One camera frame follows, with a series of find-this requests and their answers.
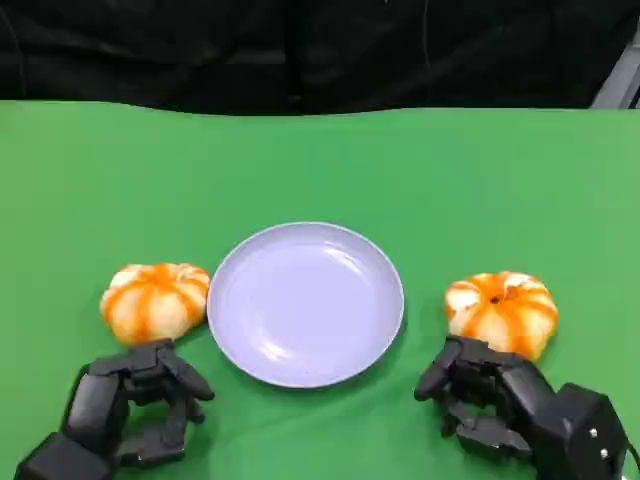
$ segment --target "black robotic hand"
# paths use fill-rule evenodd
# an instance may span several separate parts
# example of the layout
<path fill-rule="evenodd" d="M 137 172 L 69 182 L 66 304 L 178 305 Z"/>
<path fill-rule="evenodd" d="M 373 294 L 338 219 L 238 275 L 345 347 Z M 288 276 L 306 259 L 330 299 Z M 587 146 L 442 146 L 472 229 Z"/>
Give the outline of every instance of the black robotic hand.
<path fill-rule="evenodd" d="M 639 463 L 606 395 L 570 383 L 556 393 L 529 360 L 485 342 L 447 337 L 414 395 L 438 405 L 443 436 L 455 434 L 468 450 L 532 460 L 539 480 L 619 480 L 627 451 Z"/>
<path fill-rule="evenodd" d="M 121 465 L 150 466 L 184 455 L 187 422 L 202 423 L 196 400 L 212 400 L 206 380 L 173 351 L 171 340 L 99 358 L 76 379 L 59 432 L 50 434 L 16 470 L 14 480 L 109 480 Z M 161 427 L 123 438 L 129 401 L 165 400 Z"/>

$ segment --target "empty plate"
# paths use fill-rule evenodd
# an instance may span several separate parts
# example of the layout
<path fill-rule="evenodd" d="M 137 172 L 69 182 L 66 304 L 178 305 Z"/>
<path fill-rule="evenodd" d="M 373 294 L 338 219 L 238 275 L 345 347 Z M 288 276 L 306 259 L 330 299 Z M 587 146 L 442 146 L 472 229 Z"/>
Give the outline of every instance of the empty plate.
<path fill-rule="evenodd" d="M 402 323 L 400 277 L 372 242 L 326 223 L 289 223 L 238 245 L 211 280 L 209 327 L 239 368 L 268 383 L 346 380 Z"/>

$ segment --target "plate rim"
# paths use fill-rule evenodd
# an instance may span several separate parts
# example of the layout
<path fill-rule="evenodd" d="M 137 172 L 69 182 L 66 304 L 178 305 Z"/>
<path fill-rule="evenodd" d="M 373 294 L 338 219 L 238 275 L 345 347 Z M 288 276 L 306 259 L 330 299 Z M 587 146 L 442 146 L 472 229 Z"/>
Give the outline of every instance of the plate rim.
<path fill-rule="evenodd" d="M 277 380 L 277 379 L 273 379 L 273 378 L 264 378 L 264 377 L 256 374 L 255 372 L 251 371 L 251 369 L 247 368 L 246 366 L 243 366 L 241 364 L 241 362 L 238 362 L 238 359 L 236 357 L 234 357 L 233 355 L 231 355 L 229 353 L 229 351 L 224 347 L 224 345 L 222 345 L 221 342 L 218 341 L 218 336 L 216 335 L 216 329 L 213 327 L 212 318 L 209 315 L 209 311 L 210 311 L 209 306 L 210 306 L 210 304 L 212 302 L 214 283 L 215 283 L 216 279 L 219 277 L 219 275 L 221 275 L 220 272 L 238 254 L 238 251 L 240 251 L 248 243 L 254 241 L 256 238 L 261 237 L 263 235 L 267 235 L 267 234 L 269 234 L 270 232 L 272 232 L 274 230 L 283 230 L 283 229 L 286 229 L 286 228 L 300 227 L 300 226 L 318 226 L 318 227 L 323 227 L 323 228 L 339 230 L 339 231 L 342 231 L 343 233 L 346 233 L 348 235 L 353 235 L 354 237 L 358 238 L 359 240 L 362 240 L 365 243 L 369 244 L 371 247 L 373 247 L 374 251 L 376 251 L 377 254 L 380 255 L 382 257 L 382 259 L 385 261 L 385 263 L 390 267 L 392 276 L 393 276 L 395 282 L 398 285 L 398 293 L 400 295 L 400 310 L 398 312 L 398 318 L 395 320 L 396 324 L 395 324 L 395 328 L 394 328 L 393 334 L 389 335 L 389 339 L 385 343 L 384 347 L 382 349 L 380 349 L 380 351 L 374 356 L 375 358 L 373 358 L 371 361 L 364 362 L 363 366 L 359 366 L 352 373 L 349 373 L 349 374 L 346 374 L 346 375 L 336 375 L 336 377 L 333 378 L 331 381 L 318 383 L 317 385 L 316 384 L 303 385 L 303 384 L 300 384 L 300 383 L 297 383 L 297 382 L 286 382 L 286 381 L 281 381 L 281 380 Z M 389 256 L 375 242 L 373 242 L 372 240 L 368 239 L 367 237 L 365 237 L 361 233 L 358 233 L 358 232 L 356 232 L 354 230 L 351 230 L 350 228 L 344 227 L 342 225 L 337 225 L 337 224 L 329 223 L 329 222 L 321 222 L 321 221 L 297 221 L 297 222 L 280 223 L 280 224 L 277 224 L 277 225 L 272 225 L 272 226 L 263 228 L 262 230 L 259 230 L 259 231 L 255 232 L 255 233 L 253 233 L 252 235 L 250 235 L 247 238 L 245 238 L 244 240 L 242 240 L 240 243 L 236 244 L 224 256 L 222 261 L 218 264 L 218 267 L 216 268 L 213 276 L 211 277 L 211 281 L 209 282 L 209 289 L 207 291 L 207 303 L 205 305 L 205 308 L 206 308 L 207 323 L 208 323 L 208 326 L 209 326 L 209 331 L 211 332 L 211 336 L 213 337 L 214 342 L 216 343 L 216 345 L 218 346 L 220 351 L 227 357 L 227 360 L 229 360 L 238 369 L 240 369 L 241 371 L 243 371 L 244 373 L 246 373 L 250 377 L 255 378 L 256 380 L 259 380 L 259 381 L 261 381 L 263 383 L 266 383 L 266 384 L 269 384 L 269 385 L 275 385 L 275 386 L 278 386 L 278 387 L 285 387 L 285 388 L 291 388 L 291 389 L 314 389 L 314 388 L 329 387 L 329 386 L 332 386 L 332 385 L 336 385 L 336 384 L 345 382 L 345 381 L 347 381 L 347 380 L 349 380 L 351 378 L 355 378 L 355 377 L 359 376 L 360 374 L 362 374 L 363 372 L 365 372 L 366 370 L 368 370 L 369 368 L 371 368 L 376 362 L 378 362 L 382 357 L 384 357 L 384 355 L 387 353 L 387 351 L 389 350 L 389 348 L 391 347 L 391 345 L 393 344 L 393 342 L 397 338 L 398 333 L 400 332 L 400 328 L 402 327 L 402 323 L 404 321 L 404 311 L 405 311 L 405 295 L 404 295 L 404 285 L 402 284 L 402 279 L 400 278 L 400 274 L 398 273 L 398 269 L 396 268 L 395 264 L 391 261 Z"/>

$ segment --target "table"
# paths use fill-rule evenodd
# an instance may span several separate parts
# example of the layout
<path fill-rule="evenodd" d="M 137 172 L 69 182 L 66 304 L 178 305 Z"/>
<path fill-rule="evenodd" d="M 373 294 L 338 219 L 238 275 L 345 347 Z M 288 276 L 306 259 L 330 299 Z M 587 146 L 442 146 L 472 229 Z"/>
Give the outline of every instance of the table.
<path fill-rule="evenodd" d="M 261 384 L 206 327 L 179 352 L 218 398 L 187 458 L 118 479 L 533 479 L 442 440 L 412 398 L 445 335 L 457 279 L 511 269 L 554 292 L 540 366 L 607 392 L 640 442 L 637 136 L 628 112 L 405 110 L 224 118 L 92 103 L 0 104 L 0 477 L 57 429 L 77 369 L 119 350 L 98 302 L 127 263 L 216 268 L 268 225 L 343 224 L 395 262 L 400 338 L 373 369 L 320 391 Z"/>

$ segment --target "pumpkin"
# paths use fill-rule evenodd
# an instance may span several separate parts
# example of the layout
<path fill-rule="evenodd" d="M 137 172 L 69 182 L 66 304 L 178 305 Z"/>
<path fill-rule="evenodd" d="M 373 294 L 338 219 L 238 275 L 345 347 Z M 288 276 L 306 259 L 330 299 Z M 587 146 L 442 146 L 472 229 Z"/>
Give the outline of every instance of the pumpkin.
<path fill-rule="evenodd" d="M 175 340 L 203 320 L 208 285 L 207 272 L 186 263 L 128 265 L 114 275 L 100 311 L 124 345 Z"/>
<path fill-rule="evenodd" d="M 493 350 L 536 360 L 553 335 L 558 309 L 538 279 L 524 273 L 481 273 L 445 294 L 449 332 L 489 343 Z"/>

